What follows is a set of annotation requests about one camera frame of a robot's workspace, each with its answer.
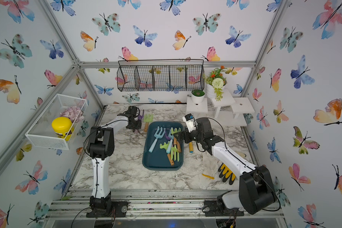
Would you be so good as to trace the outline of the purple rake pink handle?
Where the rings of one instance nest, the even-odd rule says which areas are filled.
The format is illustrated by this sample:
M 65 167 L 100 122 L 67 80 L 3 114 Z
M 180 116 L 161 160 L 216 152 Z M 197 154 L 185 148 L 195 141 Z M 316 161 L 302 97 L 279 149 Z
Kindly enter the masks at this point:
M 142 119 L 143 119 L 143 117 L 144 117 L 144 110 L 142 111 L 142 113 L 141 114 L 139 114 L 138 116 L 137 116 L 137 126 L 138 126 L 138 129 L 137 129 L 137 132 L 138 133 L 140 133 L 140 129 L 141 129 L 141 127 L 142 127 Z

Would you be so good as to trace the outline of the green wide fork wooden handle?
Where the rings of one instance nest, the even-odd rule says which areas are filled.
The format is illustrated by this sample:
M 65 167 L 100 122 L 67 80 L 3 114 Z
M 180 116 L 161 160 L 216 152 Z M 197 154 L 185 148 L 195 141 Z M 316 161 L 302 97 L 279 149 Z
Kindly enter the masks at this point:
M 144 115 L 144 122 L 145 122 L 145 126 L 144 126 L 144 132 L 148 132 L 149 129 L 149 124 L 153 121 L 153 114 L 146 114 Z

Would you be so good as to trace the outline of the teal fork yellow handle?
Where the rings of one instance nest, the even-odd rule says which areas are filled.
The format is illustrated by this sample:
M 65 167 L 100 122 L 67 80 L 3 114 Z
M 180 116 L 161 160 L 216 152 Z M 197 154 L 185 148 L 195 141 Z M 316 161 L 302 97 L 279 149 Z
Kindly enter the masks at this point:
M 190 153 L 193 153 L 193 151 L 194 151 L 192 142 L 189 143 L 189 151 L 190 151 Z

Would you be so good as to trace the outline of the teal plastic storage box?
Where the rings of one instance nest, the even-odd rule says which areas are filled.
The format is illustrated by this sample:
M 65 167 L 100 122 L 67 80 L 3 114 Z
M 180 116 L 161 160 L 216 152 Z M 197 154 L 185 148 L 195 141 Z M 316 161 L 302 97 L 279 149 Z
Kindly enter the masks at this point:
M 179 122 L 153 122 L 148 127 L 145 140 L 142 164 L 151 171 L 177 171 L 183 165 L 183 149 L 181 143 L 174 144 L 171 130 L 181 131 Z

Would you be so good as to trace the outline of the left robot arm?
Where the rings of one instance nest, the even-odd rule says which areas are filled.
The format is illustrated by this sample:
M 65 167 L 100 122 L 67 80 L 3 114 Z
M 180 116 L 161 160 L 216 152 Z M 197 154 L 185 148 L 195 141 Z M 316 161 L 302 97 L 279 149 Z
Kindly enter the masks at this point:
M 84 149 L 91 158 L 94 170 L 94 186 L 90 197 L 91 211 L 86 214 L 88 218 L 101 218 L 115 216 L 115 207 L 111 201 L 109 187 L 109 158 L 115 151 L 115 135 L 126 128 L 140 130 L 141 120 L 138 118 L 140 110 L 136 106 L 130 106 L 110 122 L 93 126 Z

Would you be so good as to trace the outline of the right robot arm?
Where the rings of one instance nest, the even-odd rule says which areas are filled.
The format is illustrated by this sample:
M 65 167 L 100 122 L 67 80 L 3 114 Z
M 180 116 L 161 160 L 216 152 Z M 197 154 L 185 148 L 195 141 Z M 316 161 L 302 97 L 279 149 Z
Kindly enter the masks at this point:
M 180 142 L 201 145 L 203 151 L 219 159 L 239 181 L 238 192 L 229 191 L 217 198 L 220 213 L 245 210 L 253 215 L 266 211 L 268 206 L 279 201 L 269 170 L 248 162 L 233 151 L 224 137 L 214 134 L 210 118 L 195 119 L 192 114 L 187 114 L 182 119 L 187 128 L 177 133 L 175 138 Z

